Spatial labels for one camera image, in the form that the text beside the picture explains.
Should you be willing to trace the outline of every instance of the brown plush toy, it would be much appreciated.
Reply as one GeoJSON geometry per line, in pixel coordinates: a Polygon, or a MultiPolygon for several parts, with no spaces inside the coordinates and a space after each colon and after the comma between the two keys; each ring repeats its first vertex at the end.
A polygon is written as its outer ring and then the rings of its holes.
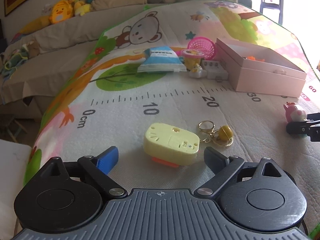
{"type": "Polygon", "coordinates": [[[39,42],[36,40],[32,40],[27,44],[28,52],[29,52],[29,59],[36,57],[40,54],[40,45],[39,42]]]}

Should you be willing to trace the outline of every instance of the open box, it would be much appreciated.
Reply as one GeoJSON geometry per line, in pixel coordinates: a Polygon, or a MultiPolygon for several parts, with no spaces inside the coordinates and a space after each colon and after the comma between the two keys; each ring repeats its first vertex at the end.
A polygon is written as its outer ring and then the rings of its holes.
{"type": "Polygon", "coordinates": [[[235,91],[298,98],[307,74],[272,49],[242,41],[217,39],[221,65],[235,91]],[[265,62],[246,59],[254,56],[265,62]]]}

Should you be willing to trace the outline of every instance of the yellow plastic device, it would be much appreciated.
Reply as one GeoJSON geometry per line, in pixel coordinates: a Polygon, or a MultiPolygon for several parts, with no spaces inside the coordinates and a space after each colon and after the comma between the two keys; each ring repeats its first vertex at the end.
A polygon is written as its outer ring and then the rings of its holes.
{"type": "Polygon", "coordinates": [[[187,130],[165,123],[153,123],[144,136],[146,154],[181,166],[194,163],[199,150],[199,137],[187,130]]]}

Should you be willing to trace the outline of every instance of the pink basket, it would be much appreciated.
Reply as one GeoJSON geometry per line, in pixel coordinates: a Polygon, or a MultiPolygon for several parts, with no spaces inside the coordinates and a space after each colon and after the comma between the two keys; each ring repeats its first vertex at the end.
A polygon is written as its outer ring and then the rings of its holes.
{"type": "Polygon", "coordinates": [[[204,53],[206,60],[211,60],[217,54],[217,48],[213,41],[206,37],[196,37],[188,44],[188,49],[195,49],[204,53]]]}

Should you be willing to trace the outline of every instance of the blue and white package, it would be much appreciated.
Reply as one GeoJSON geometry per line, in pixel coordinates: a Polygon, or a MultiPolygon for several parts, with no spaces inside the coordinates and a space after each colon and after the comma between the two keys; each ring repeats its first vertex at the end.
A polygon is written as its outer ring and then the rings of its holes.
{"type": "Polygon", "coordinates": [[[137,72],[187,71],[177,54],[168,46],[146,49],[144,54],[146,60],[138,67],[137,72]]]}

